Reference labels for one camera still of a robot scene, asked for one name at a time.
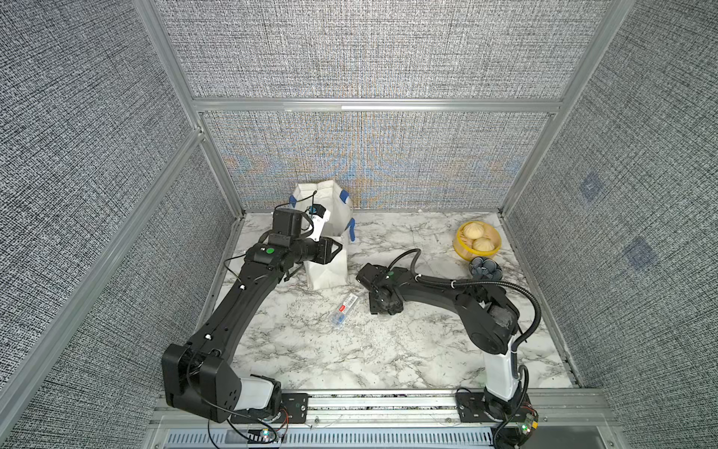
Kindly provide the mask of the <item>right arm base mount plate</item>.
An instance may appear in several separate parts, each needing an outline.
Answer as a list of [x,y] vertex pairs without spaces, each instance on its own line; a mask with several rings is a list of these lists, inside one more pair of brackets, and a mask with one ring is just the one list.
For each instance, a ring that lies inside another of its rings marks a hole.
[[504,418],[501,408],[498,408],[494,415],[492,414],[482,391],[458,387],[454,391],[454,400],[459,421],[463,424],[500,423]]

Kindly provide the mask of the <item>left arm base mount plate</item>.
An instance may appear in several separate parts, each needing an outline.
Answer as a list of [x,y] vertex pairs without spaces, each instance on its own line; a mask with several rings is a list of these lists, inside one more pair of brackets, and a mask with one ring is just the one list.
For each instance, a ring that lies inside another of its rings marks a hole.
[[264,409],[238,409],[230,417],[232,424],[257,424],[259,421],[278,427],[280,424],[305,424],[309,411],[307,393],[282,393]]

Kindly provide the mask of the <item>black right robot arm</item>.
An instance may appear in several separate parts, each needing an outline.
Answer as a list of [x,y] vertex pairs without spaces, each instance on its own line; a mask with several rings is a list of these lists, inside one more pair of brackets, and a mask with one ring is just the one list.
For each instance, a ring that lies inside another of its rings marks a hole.
[[508,284],[449,280],[370,263],[360,269],[356,280],[368,290],[379,314],[400,314],[407,302],[457,314],[469,340],[484,352],[484,391],[489,400],[504,407],[518,403],[518,348],[534,329],[520,331],[520,313],[507,297]]

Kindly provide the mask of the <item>compass case red label blue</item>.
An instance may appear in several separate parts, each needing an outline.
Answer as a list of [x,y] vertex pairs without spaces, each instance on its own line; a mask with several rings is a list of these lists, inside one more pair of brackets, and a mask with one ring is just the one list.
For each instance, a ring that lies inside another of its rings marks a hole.
[[330,316],[330,322],[335,327],[342,327],[347,320],[349,313],[353,310],[353,307],[359,301],[359,297],[354,293],[349,293],[345,299],[340,303],[340,306],[332,312]]

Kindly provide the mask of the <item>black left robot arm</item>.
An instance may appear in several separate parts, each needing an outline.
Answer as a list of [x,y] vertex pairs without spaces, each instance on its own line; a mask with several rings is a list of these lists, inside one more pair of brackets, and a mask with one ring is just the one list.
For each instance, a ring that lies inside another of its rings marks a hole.
[[244,255],[237,280],[212,315],[184,344],[171,344],[161,365],[168,406],[222,423],[233,417],[267,421],[280,413],[282,385],[259,375],[241,377],[231,367],[240,340],[259,306],[294,267],[330,264],[342,251],[308,213],[280,208],[272,228]]

